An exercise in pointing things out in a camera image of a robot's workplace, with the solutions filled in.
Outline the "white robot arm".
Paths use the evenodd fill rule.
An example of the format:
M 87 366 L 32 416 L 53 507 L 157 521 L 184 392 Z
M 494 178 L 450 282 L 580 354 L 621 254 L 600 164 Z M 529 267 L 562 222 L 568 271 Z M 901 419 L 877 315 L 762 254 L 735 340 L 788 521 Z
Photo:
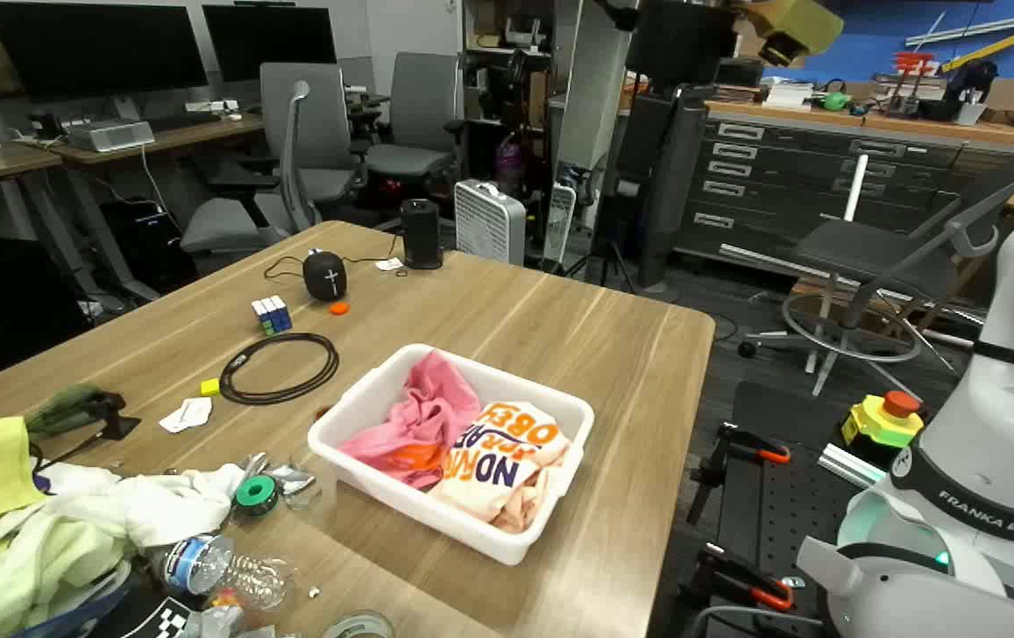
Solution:
M 957 386 L 794 562 L 829 638 L 1014 638 L 1014 232 Z

